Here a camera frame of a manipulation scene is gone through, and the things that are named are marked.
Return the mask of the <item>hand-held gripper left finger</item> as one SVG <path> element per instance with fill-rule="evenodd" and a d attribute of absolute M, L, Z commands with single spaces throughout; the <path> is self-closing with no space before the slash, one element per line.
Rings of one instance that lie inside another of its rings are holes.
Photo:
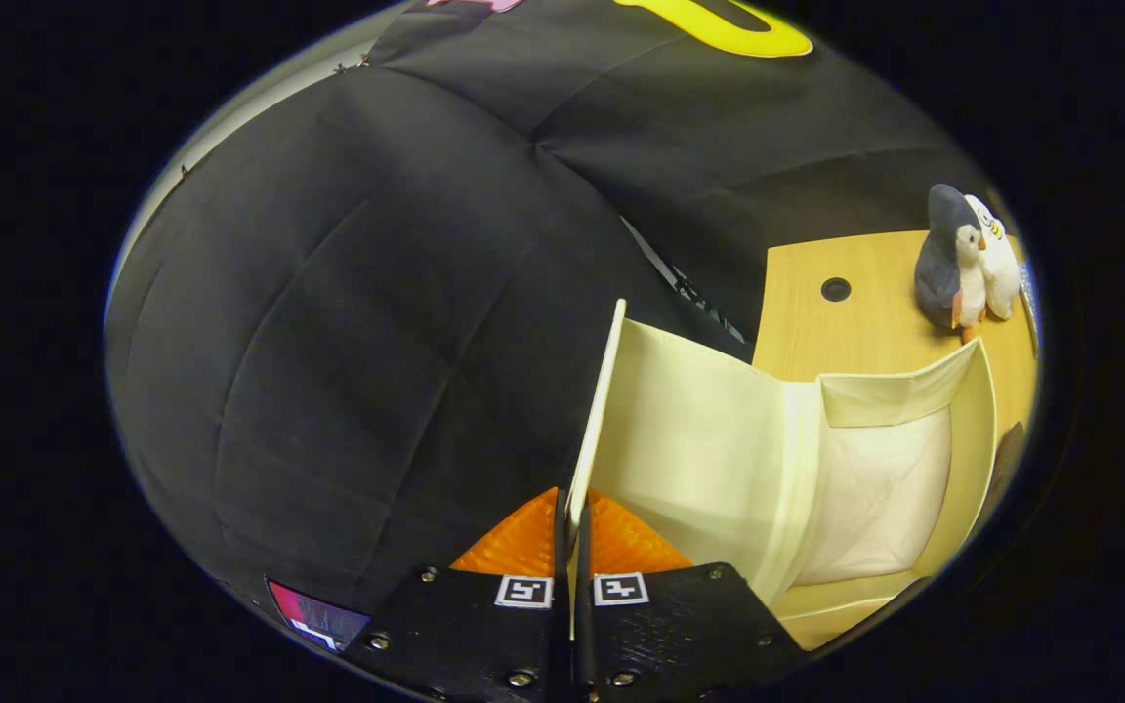
<path fill-rule="evenodd" d="M 559 702 L 570 688 L 568 493 L 551 486 L 393 588 L 343 655 L 425 702 Z"/>

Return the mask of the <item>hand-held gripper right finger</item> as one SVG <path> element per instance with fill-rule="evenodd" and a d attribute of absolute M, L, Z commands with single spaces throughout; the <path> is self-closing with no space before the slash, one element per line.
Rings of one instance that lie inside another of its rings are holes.
<path fill-rule="evenodd" d="M 758 702 L 807 667 L 732 564 L 598 573 L 595 506 L 577 528 L 577 700 Z"/>

